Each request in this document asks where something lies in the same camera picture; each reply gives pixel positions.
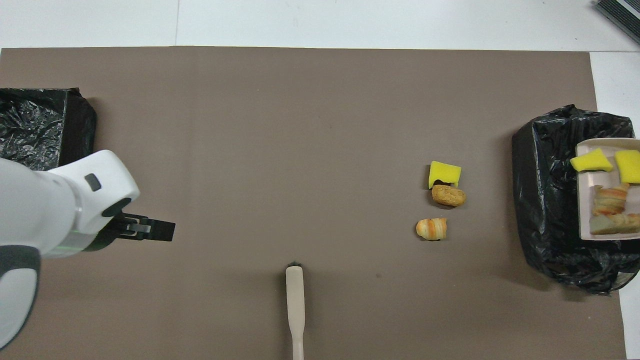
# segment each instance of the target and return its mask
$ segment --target white table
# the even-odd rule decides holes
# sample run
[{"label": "white table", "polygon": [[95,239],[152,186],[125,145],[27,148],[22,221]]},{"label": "white table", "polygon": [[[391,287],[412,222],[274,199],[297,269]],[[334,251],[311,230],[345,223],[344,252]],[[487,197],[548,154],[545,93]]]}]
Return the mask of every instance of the white table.
[{"label": "white table", "polygon": [[[0,48],[172,45],[588,51],[598,110],[640,121],[640,45],[589,0],[0,0]],[[640,279],[620,303],[640,358]]]}]

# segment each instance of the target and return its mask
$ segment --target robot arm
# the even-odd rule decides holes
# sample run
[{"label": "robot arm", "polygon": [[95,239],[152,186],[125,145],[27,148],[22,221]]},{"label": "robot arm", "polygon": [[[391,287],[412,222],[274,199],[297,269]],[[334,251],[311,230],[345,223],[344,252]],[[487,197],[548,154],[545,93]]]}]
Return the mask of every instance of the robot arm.
[{"label": "robot arm", "polygon": [[[154,225],[150,222],[157,220],[131,220],[122,214],[139,194],[129,171],[111,151],[46,172],[0,159],[0,349],[28,317],[40,258],[101,249],[125,237],[121,234],[153,238],[148,235]],[[175,224],[158,225],[164,233],[156,240],[170,241]]]}]

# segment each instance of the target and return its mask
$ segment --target brown surface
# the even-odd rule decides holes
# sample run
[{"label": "brown surface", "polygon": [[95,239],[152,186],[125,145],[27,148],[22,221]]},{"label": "brown surface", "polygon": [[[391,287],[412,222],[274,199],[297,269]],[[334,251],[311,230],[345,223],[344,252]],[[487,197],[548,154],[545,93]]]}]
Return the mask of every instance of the brown surface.
[{"label": "brown surface", "polygon": [[[3,49],[0,86],[78,86],[127,210],[178,224],[45,260],[3,359],[288,359],[293,260],[309,359],[625,357],[617,294],[536,273],[515,232],[510,137],[596,108],[586,53]],[[430,199],[431,160],[462,166],[464,205]]]}]

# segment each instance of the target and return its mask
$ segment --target pastry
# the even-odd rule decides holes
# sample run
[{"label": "pastry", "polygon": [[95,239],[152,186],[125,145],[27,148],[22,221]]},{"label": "pastry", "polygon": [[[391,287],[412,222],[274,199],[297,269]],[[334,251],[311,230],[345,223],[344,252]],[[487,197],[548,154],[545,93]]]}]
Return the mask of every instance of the pastry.
[{"label": "pastry", "polygon": [[640,214],[598,215],[589,219],[592,235],[640,233]]},{"label": "pastry", "polygon": [[447,237],[446,218],[426,218],[418,221],[415,232],[425,240],[441,240]]},{"label": "pastry", "polygon": [[603,188],[601,185],[594,186],[595,196],[593,197],[593,216],[620,214],[625,210],[627,202],[628,183],[621,183],[615,188]]}]

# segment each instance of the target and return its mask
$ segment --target plastic bag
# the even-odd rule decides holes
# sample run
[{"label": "plastic bag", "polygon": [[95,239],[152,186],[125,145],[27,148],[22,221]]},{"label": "plastic bag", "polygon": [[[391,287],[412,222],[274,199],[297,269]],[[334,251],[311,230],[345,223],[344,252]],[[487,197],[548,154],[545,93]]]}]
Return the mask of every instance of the plastic bag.
[{"label": "plastic bag", "polygon": [[531,120],[511,139],[518,235],[528,264],[601,295],[640,269],[640,240],[580,239],[577,173],[569,159],[579,142],[607,137],[633,138],[629,118],[567,105]]},{"label": "plastic bag", "polygon": [[0,158],[49,170],[93,151],[96,113],[77,88],[0,89]]}]

